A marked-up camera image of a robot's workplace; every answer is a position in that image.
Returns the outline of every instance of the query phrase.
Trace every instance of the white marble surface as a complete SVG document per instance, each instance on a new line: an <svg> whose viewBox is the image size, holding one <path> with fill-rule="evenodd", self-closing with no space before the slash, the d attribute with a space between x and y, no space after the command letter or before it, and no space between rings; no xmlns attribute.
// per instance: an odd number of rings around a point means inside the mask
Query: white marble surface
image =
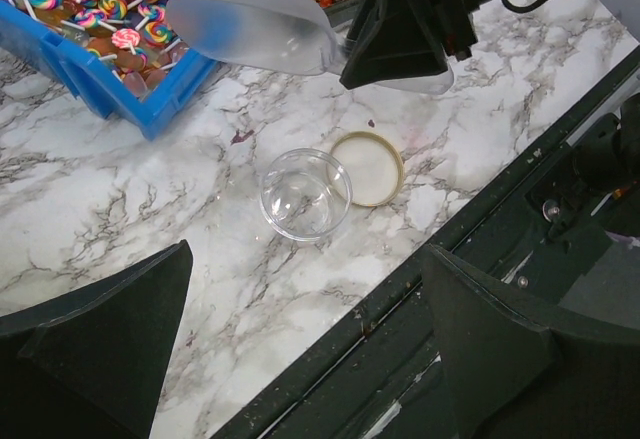
<svg viewBox="0 0 640 439"><path fill-rule="evenodd" d="M481 42L444 96L224 66L154 143L0 52L0 315L187 239L152 437L208 437L637 45L597 0L523 17L492 3L475 18ZM276 236L260 171L368 124L402 151L400 196L353 209L320 245Z"/></svg>

